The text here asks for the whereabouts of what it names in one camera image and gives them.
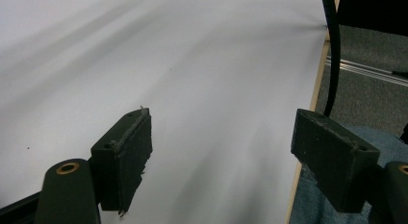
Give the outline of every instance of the blue jeans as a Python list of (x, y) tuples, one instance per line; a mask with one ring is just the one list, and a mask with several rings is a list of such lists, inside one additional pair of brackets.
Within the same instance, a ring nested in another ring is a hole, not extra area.
[[(381, 151), (378, 164), (408, 162), (408, 145), (398, 137), (367, 127), (343, 125), (356, 136)], [(339, 213), (316, 186), (316, 181), (307, 167), (302, 167), (296, 195), (294, 197), (291, 224), (364, 224), (369, 223), (371, 205), (366, 202), (361, 213)]]

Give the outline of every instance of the gray carpet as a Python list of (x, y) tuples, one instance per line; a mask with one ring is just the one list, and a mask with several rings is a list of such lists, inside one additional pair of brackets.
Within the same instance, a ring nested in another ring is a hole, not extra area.
[[(408, 72), (408, 37), (341, 26), (341, 41), (343, 60)], [(323, 73), (318, 112), (324, 110), (329, 70)], [(399, 137), (408, 123), (408, 87), (341, 70), (331, 118)]]

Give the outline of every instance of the table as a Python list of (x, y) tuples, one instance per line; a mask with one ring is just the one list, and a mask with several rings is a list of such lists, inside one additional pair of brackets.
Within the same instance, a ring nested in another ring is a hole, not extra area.
[(0, 0), (0, 207), (150, 108), (153, 154), (103, 223), (283, 223), (320, 0)]

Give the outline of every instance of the wooden edge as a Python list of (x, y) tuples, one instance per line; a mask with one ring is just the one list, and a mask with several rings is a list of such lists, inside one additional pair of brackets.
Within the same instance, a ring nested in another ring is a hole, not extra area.
[[(310, 111), (314, 111), (316, 109), (316, 104), (318, 103), (321, 79), (323, 77), (324, 66), (326, 64), (326, 57), (327, 57), (329, 47), (330, 47), (330, 41), (328, 39), (326, 39), (324, 41), (324, 43), (323, 43), (323, 48), (321, 50), (318, 75), (317, 75), (316, 81), (315, 81), (315, 88), (313, 89), (312, 101), (311, 101), (311, 104), (310, 104)], [(297, 189), (297, 185), (298, 185), (298, 182), (299, 182), (301, 169), (302, 169), (302, 164), (300, 162), (297, 162), (296, 169), (294, 171), (294, 176), (293, 176), (291, 197), (289, 199), (289, 204), (288, 204), (288, 208), (287, 208), (287, 211), (286, 211), (285, 223), (289, 223), (289, 221), (291, 219), (294, 196), (296, 195), (296, 189)]]

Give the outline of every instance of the white sheet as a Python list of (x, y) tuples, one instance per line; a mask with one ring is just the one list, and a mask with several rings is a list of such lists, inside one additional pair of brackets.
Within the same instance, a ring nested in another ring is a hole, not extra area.
[(324, 25), (320, 0), (0, 0), (0, 207), (144, 106), (152, 157), (103, 223), (283, 223)]

